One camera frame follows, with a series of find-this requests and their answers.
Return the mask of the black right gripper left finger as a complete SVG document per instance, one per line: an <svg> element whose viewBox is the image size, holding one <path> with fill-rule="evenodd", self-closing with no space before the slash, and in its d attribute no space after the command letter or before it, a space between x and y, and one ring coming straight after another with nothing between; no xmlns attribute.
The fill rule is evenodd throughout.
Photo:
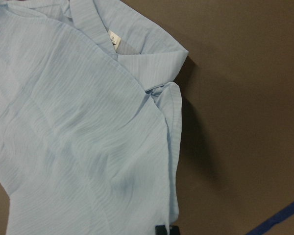
<svg viewBox="0 0 294 235"><path fill-rule="evenodd" d="M165 227L165 225L157 225L155 226L155 234L156 235L167 235L167 229Z"/></svg>

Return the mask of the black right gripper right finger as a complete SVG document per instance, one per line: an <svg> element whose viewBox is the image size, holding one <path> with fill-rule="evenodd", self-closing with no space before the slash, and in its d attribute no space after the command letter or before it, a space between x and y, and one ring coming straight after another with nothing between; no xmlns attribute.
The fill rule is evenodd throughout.
<svg viewBox="0 0 294 235"><path fill-rule="evenodd" d="M175 225L170 226L170 235L179 235L179 227Z"/></svg>

